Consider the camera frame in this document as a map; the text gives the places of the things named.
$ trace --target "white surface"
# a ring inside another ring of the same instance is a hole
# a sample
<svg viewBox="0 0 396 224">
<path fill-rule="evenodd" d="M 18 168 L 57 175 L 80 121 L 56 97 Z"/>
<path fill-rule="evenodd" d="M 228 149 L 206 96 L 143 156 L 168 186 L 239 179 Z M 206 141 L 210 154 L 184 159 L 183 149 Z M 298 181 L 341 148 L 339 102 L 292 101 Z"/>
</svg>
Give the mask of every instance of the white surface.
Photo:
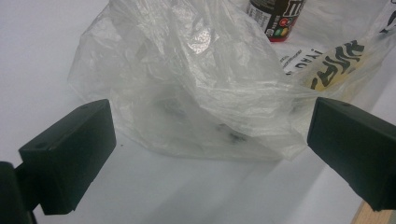
<svg viewBox="0 0 396 224">
<path fill-rule="evenodd" d="M 66 78 L 96 1 L 0 1 L 0 160 L 82 102 Z M 396 50 L 356 104 L 396 124 Z M 47 223 L 349 223 L 361 199 L 307 150 L 294 161 L 171 158 L 118 134 L 118 145 L 75 212 Z"/>
</svg>

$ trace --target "wooden edge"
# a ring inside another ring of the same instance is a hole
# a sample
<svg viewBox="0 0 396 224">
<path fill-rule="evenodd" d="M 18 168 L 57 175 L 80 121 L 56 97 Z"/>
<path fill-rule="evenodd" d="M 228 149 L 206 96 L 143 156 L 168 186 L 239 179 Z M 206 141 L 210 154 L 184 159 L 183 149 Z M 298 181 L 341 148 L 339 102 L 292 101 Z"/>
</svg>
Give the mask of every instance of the wooden edge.
<svg viewBox="0 0 396 224">
<path fill-rule="evenodd" d="M 362 202 L 351 224 L 389 224 L 392 210 L 375 212 L 367 202 Z"/>
</svg>

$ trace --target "white plastic bag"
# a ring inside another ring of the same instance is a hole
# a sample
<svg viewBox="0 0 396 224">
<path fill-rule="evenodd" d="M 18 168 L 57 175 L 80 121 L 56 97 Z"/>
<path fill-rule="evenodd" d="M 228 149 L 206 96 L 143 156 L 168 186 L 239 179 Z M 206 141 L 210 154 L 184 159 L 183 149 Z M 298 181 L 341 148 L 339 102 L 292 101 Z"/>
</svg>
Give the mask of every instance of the white plastic bag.
<svg viewBox="0 0 396 224">
<path fill-rule="evenodd" d="M 86 101 L 108 98 L 116 127 L 149 149 L 193 158 L 291 159 L 306 148 L 316 97 L 356 94 L 395 43 L 392 26 L 379 33 L 389 16 L 381 14 L 383 8 L 394 10 L 392 3 L 369 9 L 366 0 L 366 20 L 361 10 L 332 6 L 362 1 L 309 2 L 290 41 L 271 45 L 256 22 L 228 0 L 110 0 L 81 37 L 70 84 Z M 321 21 L 321 10 L 328 13 L 323 21 L 364 19 L 365 30 L 344 31 L 340 22 L 309 29 Z M 358 56 L 364 63 L 351 65 L 347 78 L 325 91 L 311 90 L 306 83 L 337 49 L 323 52 L 356 39 L 364 45 L 364 56 Z M 307 47 L 321 57 L 289 72 L 285 60 L 292 64 L 294 50 Z"/>
</svg>

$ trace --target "can label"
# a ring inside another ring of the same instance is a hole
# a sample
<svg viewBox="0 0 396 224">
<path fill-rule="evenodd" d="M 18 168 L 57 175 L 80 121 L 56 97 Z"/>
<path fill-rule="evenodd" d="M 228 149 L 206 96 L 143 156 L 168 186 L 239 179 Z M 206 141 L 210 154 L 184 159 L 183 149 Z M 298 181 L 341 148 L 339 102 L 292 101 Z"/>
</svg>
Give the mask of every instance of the can label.
<svg viewBox="0 0 396 224">
<path fill-rule="evenodd" d="M 289 36 L 305 0 L 250 0 L 247 14 L 259 23 L 271 41 Z"/>
</svg>

